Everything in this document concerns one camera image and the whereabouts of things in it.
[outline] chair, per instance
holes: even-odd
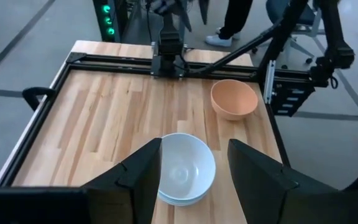
[[[266,2],[266,11],[270,21],[274,24],[276,23],[283,15],[284,10],[290,0],[267,0]],[[290,49],[293,48],[298,50],[305,55],[309,56],[306,59],[305,63],[311,64],[313,62],[314,55],[302,47],[296,42],[296,37],[293,35],[307,35],[309,37],[317,37],[317,35],[325,35],[324,29],[319,29],[321,21],[321,10],[313,6],[313,9],[307,5],[302,15],[299,18],[299,21],[295,27],[295,30],[292,32],[291,37],[288,38],[287,42],[284,45],[282,52],[285,54],[285,61],[287,62],[290,56]],[[261,44],[259,47],[268,46],[270,43]],[[256,53],[257,48],[252,49],[252,53]],[[287,65],[282,65],[282,68],[287,69]]]

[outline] wood grain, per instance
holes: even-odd
[[[73,50],[90,54],[151,57],[143,45],[78,41]],[[226,53],[191,50],[189,61],[213,62]],[[233,61],[251,65],[248,55]],[[173,207],[157,200],[153,223],[245,223],[227,163],[236,138],[280,161],[260,89],[257,109],[243,121],[216,116],[210,103],[214,81],[152,79],[150,76],[71,72],[19,171],[14,185],[82,185],[154,137],[193,134],[208,144],[216,179],[195,205]]]

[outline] green led light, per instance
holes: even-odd
[[[107,29],[107,33],[108,33],[109,35],[114,35],[115,32],[116,32],[116,31],[115,31],[113,28],[108,28],[108,29]]]
[[[110,12],[110,6],[109,5],[104,5],[102,6],[102,10],[104,13],[109,13]]]
[[[106,24],[111,24],[111,19],[110,19],[110,17],[105,17],[104,18],[104,22],[106,23]]]

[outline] bowl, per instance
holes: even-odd
[[[244,119],[258,106],[258,96],[246,83],[220,80],[211,89],[211,103],[217,115],[230,120]]]
[[[171,205],[201,200],[215,178],[216,164],[209,147],[186,133],[162,138],[162,167],[158,197]]]

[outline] person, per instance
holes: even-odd
[[[216,35],[209,35],[205,42],[220,47],[230,47],[232,40],[240,38],[240,31],[247,22],[252,0],[229,0],[224,26],[216,29]]]

